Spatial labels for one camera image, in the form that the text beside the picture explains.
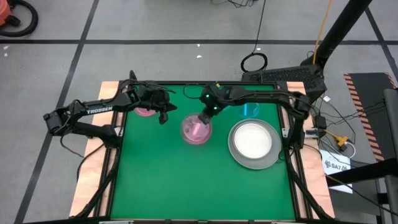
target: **vacuum hose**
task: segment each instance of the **vacuum hose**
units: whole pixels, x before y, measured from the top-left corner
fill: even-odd
[[[39,21],[39,16],[37,15],[36,9],[28,2],[25,2],[24,0],[11,0],[9,2],[11,5],[18,4],[18,5],[25,6],[26,8],[28,8],[28,10],[32,13],[32,20],[31,20],[29,26],[27,26],[24,30],[8,32],[8,31],[3,31],[0,29],[0,35],[6,36],[6,37],[22,37],[24,35],[27,35],[27,34],[30,34],[31,32],[33,32],[33,30],[36,29],[37,23]],[[9,15],[8,19],[18,20],[12,15]]]

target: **floor tile line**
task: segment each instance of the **floor tile line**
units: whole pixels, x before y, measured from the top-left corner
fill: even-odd
[[[68,90],[69,90],[70,84],[72,82],[72,78],[75,74],[75,70],[76,70],[80,55],[81,55],[81,51],[83,50],[84,40],[86,40],[88,31],[90,29],[90,25],[93,22],[94,14],[95,14],[96,8],[98,6],[98,1],[99,0],[94,0],[93,4],[91,6],[90,13],[88,14],[88,18],[87,18],[85,27],[83,29],[83,33],[81,34],[81,37],[80,37],[80,42],[76,48],[75,55],[73,56],[73,59],[72,59],[72,62],[71,62],[71,65],[70,65],[70,68],[68,71],[68,75],[65,79],[61,94],[58,98],[57,108],[60,106],[63,106],[63,104],[65,103],[65,99],[67,97]],[[47,132],[47,134],[45,135],[44,141],[43,141],[42,148],[39,152],[39,156],[35,163],[34,170],[30,177],[28,186],[26,188],[24,197],[22,198],[22,202],[19,206],[18,213],[17,213],[16,219],[14,221],[14,223],[16,223],[16,224],[22,223],[25,219],[27,210],[29,208],[30,201],[32,200],[32,196],[33,196],[34,190],[37,185],[37,181],[40,177],[40,173],[42,171],[42,168],[43,168],[43,165],[45,162],[45,158],[47,157],[47,153],[50,148],[51,140],[52,140],[52,136],[50,135],[49,132]]]
[[[79,44],[81,40],[0,40],[0,44]],[[84,40],[84,44],[141,45],[141,44],[255,44],[251,39],[175,39],[175,40]],[[398,45],[390,40],[389,45]],[[313,45],[315,40],[259,40],[263,45]],[[340,45],[380,45],[378,40],[343,40]]]
[[[370,10],[370,8],[367,8],[365,10],[365,13],[369,19],[369,22],[371,23],[371,26],[373,28],[373,31],[378,39],[378,41],[380,41],[381,44],[381,48],[383,49],[384,55],[387,58],[388,64],[390,65],[390,68],[392,70],[392,73],[394,74],[394,76],[397,78],[398,80],[398,67],[397,64],[393,58],[393,56],[391,55],[391,52],[387,46],[386,41],[383,38],[383,35],[381,34],[381,31],[379,29],[379,27],[377,26],[376,20],[374,19],[372,12]]]

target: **yellow connector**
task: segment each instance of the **yellow connector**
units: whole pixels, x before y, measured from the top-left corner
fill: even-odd
[[[337,141],[338,147],[343,147],[345,145],[345,142],[348,140],[348,137],[347,136],[344,136],[344,137],[337,136],[337,137],[335,137],[335,139]]]
[[[345,142],[348,140],[347,136],[341,137],[341,136],[337,136],[327,130],[325,130],[326,133],[330,134],[331,136],[333,136],[336,139],[337,145],[338,147],[343,147],[345,145]]]

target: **wooden table frame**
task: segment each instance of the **wooden table frame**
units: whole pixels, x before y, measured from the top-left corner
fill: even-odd
[[[118,89],[119,82],[103,82],[101,85],[101,90],[99,92],[98,99],[112,98]],[[290,91],[300,91],[305,93],[303,83],[301,82],[287,82],[287,87]],[[289,127],[289,119],[286,111],[282,109],[282,116],[284,118],[284,127]],[[106,113],[100,113],[94,115],[93,124],[102,126],[104,124],[113,123],[116,126],[120,126],[123,122],[124,116],[122,113],[113,113],[112,111]],[[304,128],[312,128],[312,118],[309,117],[304,122]],[[98,138],[89,139],[86,145],[85,156],[90,152],[95,150],[98,146],[102,144],[102,141]],[[316,139],[306,139],[305,144],[318,149],[318,144]],[[319,205],[326,211],[327,214],[334,217],[334,211],[330,200],[329,190],[326,183],[325,174],[323,172],[322,160],[320,158],[319,152],[315,151],[313,148],[304,146],[300,150],[299,154],[293,154],[292,163],[296,170],[301,170],[302,174],[305,176],[305,182],[307,189],[313,195],[315,200]],[[70,210],[70,215],[76,215],[79,213],[87,202],[91,199],[92,195],[97,191],[100,180],[103,179],[106,170],[109,172],[115,155],[115,149],[103,149],[99,150],[97,153],[93,154],[89,159],[85,161],[80,170],[80,178],[76,185],[75,196],[73,198],[72,207]],[[105,190],[102,199],[100,209],[93,210],[90,216],[96,215],[104,216],[109,213],[108,202],[110,195],[110,185],[108,185]],[[308,206],[306,206],[305,200],[299,188],[296,186],[295,194],[297,196],[298,203],[298,214],[300,218],[311,218],[308,215],[312,215],[316,218],[314,211],[309,211]]]

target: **gray plate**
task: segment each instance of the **gray plate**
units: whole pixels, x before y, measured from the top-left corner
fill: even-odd
[[[265,156],[261,158],[249,159],[243,156],[235,147],[235,143],[233,142],[235,132],[240,126],[247,123],[259,124],[262,127],[266,128],[269,134],[271,135],[272,139],[271,149]],[[282,142],[276,130],[267,122],[261,121],[259,119],[245,119],[238,122],[237,124],[235,124],[235,126],[232,127],[228,136],[228,147],[231,155],[234,157],[236,162],[240,163],[242,166],[247,167],[249,169],[259,170],[274,165],[274,163],[278,160],[279,152],[282,149]]]

